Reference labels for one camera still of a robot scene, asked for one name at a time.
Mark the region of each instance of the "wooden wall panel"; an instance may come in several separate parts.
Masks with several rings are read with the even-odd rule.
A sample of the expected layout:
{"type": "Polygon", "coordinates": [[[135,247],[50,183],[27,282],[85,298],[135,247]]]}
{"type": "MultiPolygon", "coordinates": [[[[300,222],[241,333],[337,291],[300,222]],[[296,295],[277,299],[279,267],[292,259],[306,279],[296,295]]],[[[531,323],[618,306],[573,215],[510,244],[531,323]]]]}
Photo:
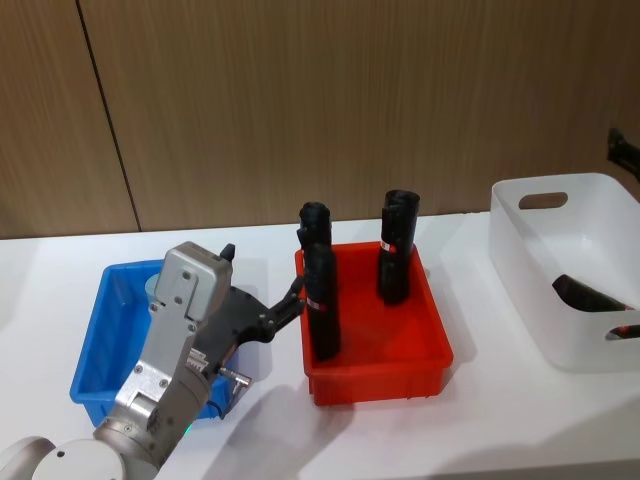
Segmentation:
{"type": "Polygon", "coordinates": [[[143,229],[484,210],[504,178],[626,173],[640,2],[81,0],[143,229]]]}
{"type": "Polygon", "coordinates": [[[136,229],[75,2],[0,1],[0,237],[136,229]]]}

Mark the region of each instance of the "white plastic bin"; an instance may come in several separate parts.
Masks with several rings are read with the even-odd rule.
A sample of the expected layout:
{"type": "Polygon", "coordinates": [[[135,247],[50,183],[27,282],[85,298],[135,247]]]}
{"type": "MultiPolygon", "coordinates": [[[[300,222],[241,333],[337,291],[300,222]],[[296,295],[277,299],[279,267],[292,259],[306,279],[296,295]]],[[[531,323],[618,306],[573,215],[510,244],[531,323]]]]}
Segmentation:
{"type": "Polygon", "coordinates": [[[589,313],[552,287],[567,274],[640,308],[640,204],[601,174],[505,180],[492,189],[491,259],[545,357],[576,372],[640,368],[640,338],[607,340],[615,327],[640,324],[640,311],[589,313]],[[528,195],[566,193],[557,208],[520,209],[528,195]]]}

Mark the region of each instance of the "plastic tray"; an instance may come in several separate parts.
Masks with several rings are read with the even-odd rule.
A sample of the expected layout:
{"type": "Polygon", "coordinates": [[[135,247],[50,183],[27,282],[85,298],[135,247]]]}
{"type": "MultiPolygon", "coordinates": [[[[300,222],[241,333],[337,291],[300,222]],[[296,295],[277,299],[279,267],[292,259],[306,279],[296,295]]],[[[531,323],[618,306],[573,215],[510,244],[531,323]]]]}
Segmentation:
{"type": "Polygon", "coordinates": [[[541,352],[565,370],[640,368],[640,338],[606,339],[616,327],[640,324],[640,311],[575,310],[552,287],[567,274],[639,308],[639,239],[640,204],[606,175],[523,178],[493,186],[491,259],[541,352]],[[560,201],[546,204],[548,198],[560,201]],[[531,208],[536,203],[541,208],[531,208]]]}
{"type": "MultiPolygon", "coordinates": [[[[161,268],[162,260],[151,260],[111,265],[102,274],[70,391],[95,426],[113,408],[118,390],[140,357],[151,321],[144,284],[161,268]]],[[[210,398],[224,411],[231,399],[227,379],[215,380],[210,398]]],[[[207,406],[198,418],[217,415],[214,407],[207,406]]]]}
{"type": "MultiPolygon", "coordinates": [[[[336,357],[316,361],[306,310],[302,314],[304,371],[317,405],[427,397],[442,390],[453,353],[418,251],[414,247],[411,257],[409,298],[387,307],[376,293],[379,249],[377,242],[333,246],[342,335],[336,357]]],[[[295,260],[302,275],[302,251],[295,260]]]]}

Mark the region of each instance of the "red plastic bin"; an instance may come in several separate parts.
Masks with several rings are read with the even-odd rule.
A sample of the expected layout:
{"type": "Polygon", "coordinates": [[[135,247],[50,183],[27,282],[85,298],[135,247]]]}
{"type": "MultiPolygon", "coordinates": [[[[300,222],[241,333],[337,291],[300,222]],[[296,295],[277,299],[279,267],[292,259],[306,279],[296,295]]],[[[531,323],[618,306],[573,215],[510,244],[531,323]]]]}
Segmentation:
{"type": "MultiPolygon", "coordinates": [[[[414,247],[411,255],[409,298],[385,306],[376,293],[379,249],[378,242],[333,246],[342,336],[336,357],[314,358],[306,309],[302,314],[304,371],[316,405],[428,397],[442,390],[453,352],[418,251],[414,247]]],[[[302,275],[302,251],[295,260],[302,275]]]]}

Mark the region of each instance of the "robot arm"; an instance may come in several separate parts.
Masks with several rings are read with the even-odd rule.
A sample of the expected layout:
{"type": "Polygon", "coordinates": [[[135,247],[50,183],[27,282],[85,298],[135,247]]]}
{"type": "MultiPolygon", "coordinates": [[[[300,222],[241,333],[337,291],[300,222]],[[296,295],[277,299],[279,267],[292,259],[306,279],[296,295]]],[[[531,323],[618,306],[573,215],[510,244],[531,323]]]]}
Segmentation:
{"type": "Polygon", "coordinates": [[[207,404],[217,375],[234,382],[233,406],[251,379],[226,362],[243,343],[270,342],[303,309],[300,278],[272,308],[232,287],[233,256],[232,245],[219,256],[191,242],[171,249],[140,359],[94,439],[58,448],[25,439],[0,456],[0,480],[150,480],[207,404]]]}

